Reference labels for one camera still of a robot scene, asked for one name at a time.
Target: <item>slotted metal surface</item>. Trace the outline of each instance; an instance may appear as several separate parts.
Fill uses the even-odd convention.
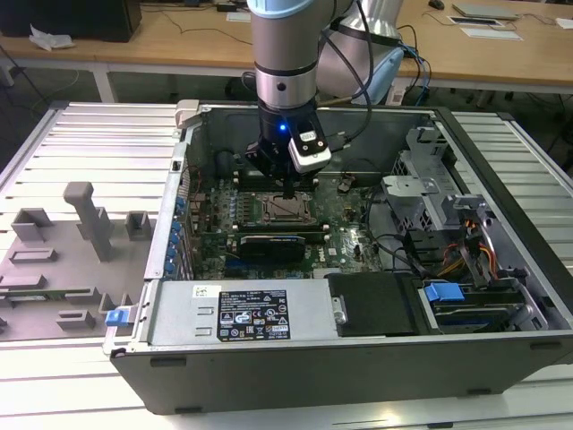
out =
[[[456,113],[464,127],[526,215],[573,273],[573,184],[519,125],[496,114]],[[458,163],[472,193],[477,184]]]
[[[7,249],[13,241],[10,223],[15,213],[9,211],[19,209],[19,204],[46,205],[52,219],[77,219],[73,208],[66,207],[59,199],[65,184],[72,180],[93,182],[94,200],[108,208],[110,218],[121,219],[124,210],[133,210],[133,206],[149,211],[152,217],[157,216],[167,167],[153,168],[135,161],[130,164],[129,160],[158,159],[160,164],[161,160],[170,157],[169,152],[178,141],[172,135],[174,113],[175,107],[167,105],[72,104],[64,112],[49,118],[43,131],[30,142],[28,150],[22,151],[21,165],[9,166],[12,175],[0,176],[3,187],[0,193],[3,207],[0,250]],[[93,124],[82,128],[74,123],[73,127],[67,128],[64,123],[72,122],[68,116],[97,116],[99,126],[103,125],[105,131],[86,132]],[[141,117],[159,121],[157,130],[161,133],[146,134],[142,128],[138,129],[134,118]],[[485,117],[500,125],[496,116],[462,116],[460,120],[465,125],[476,126],[483,125]],[[486,128],[474,128],[478,133],[472,135],[479,137],[477,141],[487,157],[507,150],[511,152],[514,148],[527,155],[523,149],[526,145],[515,133],[487,133]],[[121,133],[110,132],[114,129]],[[124,133],[126,129],[137,131]],[[41,164],[45,161],[33,161],[32,156],[70,158],[72,164],[90,157],[98,159],[98,164],[92,164],[91,168],[50,169]],[[117,163],[123,163],[126,168],[111,168],[107,159],[121,159]],[[503,163],[511,164],[512,160]],[[525,163],[534,164],[531,159]],[[510,170],[500,175],[518,199],[534,198],[532,186],[539,199],[562,198],[566,201],[570,198],[569,189],[560,185],[548,171],[532,174]],[[470,179],[467,173],[463,176]],[[532,216],[551,243],[571,249],[567,237],[573,236],[573,214],[564,211],[565,215],[539,211]],[[465,429],[569,430],[573,420],[571,365],[543,369],[499,396],[159,417],[145,409],[119,376],[102,354],[101,343],[102,339],[61,340],[58,344],[61,348],[54,348],[50,340],[0,343],[0,428],[102,428],[113,423],[122,428],[182,430],[425,429],[429,424],[454,422],[455,428]]]
[[[50,112],[0,193],[0,259],[21,208],[44,208],[52,220],[78,219],[64,202],[70,181],[89,181],[110,219],[128,211],[158,215],[175,144],[175,105],[72,103]]]

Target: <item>wooden desk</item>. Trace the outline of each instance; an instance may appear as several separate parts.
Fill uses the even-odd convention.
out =
[[[451,6],[452,0],[445,3],[445,11],[439,12],[425,0],[406,0],[398,20],[399,25],[415,27],[420,52],[432,64],[432,87],[573,93],[573,30],[544,25],[533,16],[524,16],[516,22],[516,33],[523,41],[472,39],[459,26],[440,25],[423,15],[430,11],[436,19],[449,23],[447,15],[458,13]],[[502,4],[516,13],[546,17],[573,16],[573,7],[566,5],[506,0],[472,0],[472,3]],[[0,37],[0,43],[22,66],[92,72],[105,102],[116,100],[108,77],[110,72],[240,76],[245,70],[252,70],[252,48],[248,43],[216,30],[180,34],[180,29],[168,18],[182,30],[216,29],[244,42],[252,40],[248,23],[228,22],[225,13],[210,9],[174,10],[165,14],[143,12],[141,26],[129,43],[76,40],[76,47],[51,53],[24,38]],[[403,29],[402,34],[407,43],[414,43],[410,30]],[[0,57],[0,65],[7,66],[10,62]],[[398,99],[415,74],[414,60],[404,61],[392,89]]]
[[[93,73],[101,100],[116,102],[110,72],[241,76],[253,69],[251,25],[229,22],[214,9],[169,11],[143,6],[139,29],[129,43],[74,40],[76,47],[47,52],[26,38],[0,37],[0,44],[24,67],[87,70]],[[243,40],[239,42],[217,29]],[[0,66],[12,63],[0,56]]]
[[[432,64],[432,87],[476,90],[514,90],[528,92],[573,93],[573,30],[545,25],[534,16],[514,21],[515,32],[523,41],[469,38],[449,16],[459,16],[445,0],[444,11],[436,11],[425,1],[405,1],[398,26],[412,25],[418,36],[421,55]],[[502,5],[518,14],[534,13],[548,18],[571,18],[573,7],[502,0],[472,0],[472,4]],[[412,31],[401,31],[404,40],[414,45]],[[415,76],[414,60],[406,60],[395,81],[394,90],[403,90]]]

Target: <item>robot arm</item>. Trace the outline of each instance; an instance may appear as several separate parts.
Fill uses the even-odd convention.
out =
[[[265,176],[281,182],[286,194],[330,161],[329,144],[316,115],[317,81],[337,96],[338,87],[349,91],[345,96],[355,94],[358,87],[330,48],[322,49],[322,54],[319,50],[321,31],[345,13],[332,37],[338,39],[351,62],[359,62],[356,70],[363,82],[368,79],[368,45],[362,16],[356,6],[352,7],[354,2],[248,0],[261,135],[247,149],[246,158]],[[384,47],[377,48],[378,60],[387,56],[388,45],[398,44],[394,22],[401,4],[401,0],[362,0],[372,42]]]

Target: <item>label sticker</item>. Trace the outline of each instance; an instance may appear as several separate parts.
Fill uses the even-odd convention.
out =
[[[221,292],[220,285],[195,285],[193,286],[193,298],[217,298]]]
[[[288,321],[285,290],[218,294],[217,337],[222,342],[290,339]]]
[[[312,131],[312,132],[301,133],[301,141],[312,142],[314,140],[316,140],[316,132]]]

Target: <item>blue clip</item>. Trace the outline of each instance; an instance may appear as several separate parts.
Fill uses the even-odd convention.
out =
[[[116,309],[108,311],[106,315],[107,327],[127,327],[129,325],[129,311]]]
[[[433,282],[423,290],[431,302],[435,302],[436,300],[441,302],[463,302],[466,300],[459,284],[451,282]]]

